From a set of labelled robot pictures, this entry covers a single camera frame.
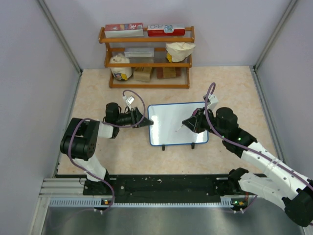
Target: red box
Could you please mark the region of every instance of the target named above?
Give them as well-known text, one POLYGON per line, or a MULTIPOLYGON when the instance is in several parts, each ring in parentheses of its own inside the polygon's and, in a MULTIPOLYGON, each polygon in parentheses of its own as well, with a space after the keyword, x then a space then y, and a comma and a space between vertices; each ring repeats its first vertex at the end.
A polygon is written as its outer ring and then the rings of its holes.
POLYGON ((143 23, 106 24, 104 33, 107 38, 143 37, 143 23))
POLYGON ((148 26, 149 37, 184 36, 185 26, 183 24, 153 24, 148 26))

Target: wooden tabletop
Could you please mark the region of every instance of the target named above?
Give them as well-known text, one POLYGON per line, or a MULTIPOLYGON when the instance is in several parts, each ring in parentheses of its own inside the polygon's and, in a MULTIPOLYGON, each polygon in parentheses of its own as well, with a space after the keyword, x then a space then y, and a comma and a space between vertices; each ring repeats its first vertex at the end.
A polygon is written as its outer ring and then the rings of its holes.
MULTIPOLYGON (((102 120, 107 103, 122 109, 122 89, 109 88, 110 69, 84 70, 72 117, 102 120)), ((214 94, 220 107, 229 107, 238 116, 241 128, 251 133, 272 154, 276 154, 261 103, 248 66, 192 67, 190 89, 136 89, 146 107, 150 104, 203 101, 209 85, 216 82, 214 94)), ((142 112, 139 99, 134 104, 142 112)), ((230 153, 221 139, 210 135, 206 144, 161 147, 149 143, 148 127, 120 129, 116 139, 98 139, 95 152, 109 174, 217 174, 238 167, 260 171, 230 153)), ((58 174, 81 174, 68 157, 60 160, 58 174)))

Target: shelf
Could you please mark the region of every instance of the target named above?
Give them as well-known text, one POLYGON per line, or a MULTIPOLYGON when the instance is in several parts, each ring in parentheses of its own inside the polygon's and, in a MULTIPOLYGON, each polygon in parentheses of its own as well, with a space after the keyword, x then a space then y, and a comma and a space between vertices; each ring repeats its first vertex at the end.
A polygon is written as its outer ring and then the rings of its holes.
POLYGON ((157 72, 153 70, 150 82, 136 81, 130 77, 127 81, 118 81, 111 73, 110 88, 178 88, 189 89, 189 68, 181 69, 181 76, 176 78, 157 79, 157 72))
POLYGON ((104 62, 105 67, 185 67, 190 68, 192 65, 192 57, 189 55, 186 59, 179 63, 170 63, 166 59, 166 49, 163 47, 155 48, 155 56, 152 58, 129 58, 130 63, 127 64, 111 64, 110 59, 112 56, 123 53, 125 48, 116 47, 110 48, 106 54, 106 59, 104 62))
POLYGON ((133 38, 106 38, 104 33, 104 27, 101 27, 99 32, 99 43, 194 43, 195 32, 194 27, 186 27, 185 30, 190 33, 190 37, 133 37, 133 38))

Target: blue-framed whiteboard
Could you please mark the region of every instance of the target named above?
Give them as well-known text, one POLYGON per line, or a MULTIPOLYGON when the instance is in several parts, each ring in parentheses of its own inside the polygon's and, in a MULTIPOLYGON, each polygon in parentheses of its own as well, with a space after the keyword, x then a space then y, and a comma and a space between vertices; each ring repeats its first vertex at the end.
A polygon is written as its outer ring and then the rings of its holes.
POLYGON ((185 126, 180 128, 181 122, 189 118, 196 108, 203 107, 204 102, 149 105, 148 118, 154 122, 149 126, 150 144, 160 146, 207 143, 209 141, 207 131, 196 134, 185 126))

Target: white bag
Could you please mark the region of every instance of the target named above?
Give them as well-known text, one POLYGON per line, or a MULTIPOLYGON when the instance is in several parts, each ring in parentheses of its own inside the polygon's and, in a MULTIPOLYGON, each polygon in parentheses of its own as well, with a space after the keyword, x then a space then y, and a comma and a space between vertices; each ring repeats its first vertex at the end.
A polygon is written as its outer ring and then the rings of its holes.
POLYGON ((167 59, 169 62, 180 62, 189 56, 194 48, 194 43, 167 43, 167 59))
MULTIPOLYGON (((120 64, 120 63, 129 64, 129 62, 130 62, 129 59, 126 58, 125 55, 123 54, 117 54, 110 59, 111 64, 120 64)), ((131 67, 112 67, 111 71, 113 76, 117 80, 127 81, 128 78, 133 74, 133 70, 131 67)))

